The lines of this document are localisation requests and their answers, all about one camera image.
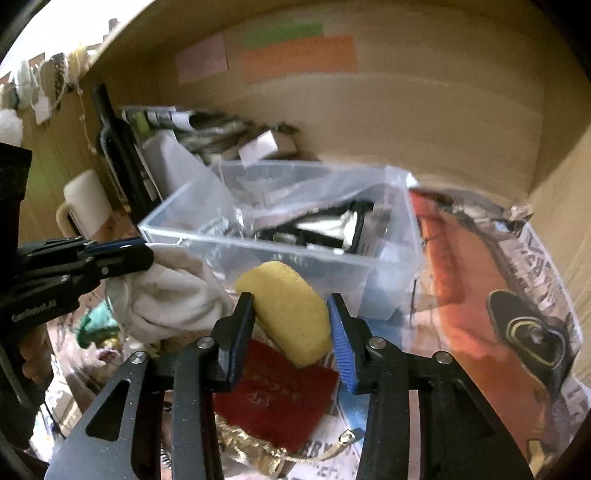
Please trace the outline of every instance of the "yellow object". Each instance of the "yellow object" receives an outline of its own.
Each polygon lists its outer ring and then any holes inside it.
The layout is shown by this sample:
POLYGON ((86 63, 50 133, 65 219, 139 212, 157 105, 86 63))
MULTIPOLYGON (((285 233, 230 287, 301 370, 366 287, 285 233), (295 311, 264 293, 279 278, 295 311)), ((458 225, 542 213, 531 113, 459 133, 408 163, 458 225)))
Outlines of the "yellow object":
POLYGON ((259 324, 298 367, 313 364, 332 349, 326 303, 291 267, 263 263, 236 280, 236 291, 254 295, 259 324))

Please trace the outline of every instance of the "green sticky note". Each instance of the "green sticky note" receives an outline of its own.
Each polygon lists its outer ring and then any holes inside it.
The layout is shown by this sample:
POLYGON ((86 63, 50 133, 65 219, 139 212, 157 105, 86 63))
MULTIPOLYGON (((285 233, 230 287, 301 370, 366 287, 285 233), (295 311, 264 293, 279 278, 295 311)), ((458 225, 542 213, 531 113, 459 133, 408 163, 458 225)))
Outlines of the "green sticky note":
POLYGON ((321 23, 291 23, 251 30, 243 38, 242 46, 248 50, 263 48, 298 38, 321 37, 321 23))

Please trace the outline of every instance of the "sticky note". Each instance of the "sticky note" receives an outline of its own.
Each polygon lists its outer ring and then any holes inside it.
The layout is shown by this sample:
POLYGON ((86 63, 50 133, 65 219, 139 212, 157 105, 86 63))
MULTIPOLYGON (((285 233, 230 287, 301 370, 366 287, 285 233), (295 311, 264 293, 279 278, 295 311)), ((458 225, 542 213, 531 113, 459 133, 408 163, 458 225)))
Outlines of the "sticky note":
POLYGON ((288 23, 271 25, 246 32, 242 46, 245 49, 263 48, 275 43, 307 37, 321 37, 321 23, 288 23))
POLYGON ((217 33, 176 55, 178 82, 194 82, 228 69, 223 34, 217 33))
POLYGON ((247 50, 241 55, 241 63, 247 83, 294 73, 357 72, 352 35, 299 38, 247 50))

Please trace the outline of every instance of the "pink sticky note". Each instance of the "pink sticky note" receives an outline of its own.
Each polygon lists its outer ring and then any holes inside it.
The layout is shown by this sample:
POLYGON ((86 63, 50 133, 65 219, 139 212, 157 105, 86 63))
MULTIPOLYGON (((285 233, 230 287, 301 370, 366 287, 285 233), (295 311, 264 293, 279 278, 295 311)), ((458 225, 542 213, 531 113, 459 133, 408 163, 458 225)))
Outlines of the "pink sticky note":
POLYGON ((176 55, 178 82, 194 82, 228 69, 223 34, 217 33, 176 55))

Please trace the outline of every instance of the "orange sticky note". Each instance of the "orange sticky note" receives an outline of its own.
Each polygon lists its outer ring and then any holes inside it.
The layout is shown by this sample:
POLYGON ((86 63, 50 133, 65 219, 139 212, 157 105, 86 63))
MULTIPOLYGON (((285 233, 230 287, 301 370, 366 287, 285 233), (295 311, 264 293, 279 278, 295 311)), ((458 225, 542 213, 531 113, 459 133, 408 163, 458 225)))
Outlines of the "orange sticky note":
POLYGON ((247 83, 292 73, 357 72, 352 35, 298 38, 248 50, 242 53, 241 62, 247 83))

